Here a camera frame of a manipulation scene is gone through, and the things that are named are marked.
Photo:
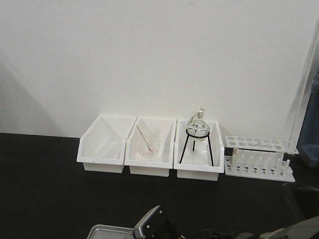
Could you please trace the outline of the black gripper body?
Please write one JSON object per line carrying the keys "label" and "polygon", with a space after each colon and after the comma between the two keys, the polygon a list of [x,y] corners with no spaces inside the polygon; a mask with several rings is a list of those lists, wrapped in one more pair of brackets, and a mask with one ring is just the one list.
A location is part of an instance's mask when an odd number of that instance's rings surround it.
{"label": "black gripper body", "polygon": [[[175,223],[170,219],[149,220],[150,239],[185,239],[185,236],[178,230]],[[194,239],[231,239],[232,236],[216,232],[214,230],[201,230]]]}

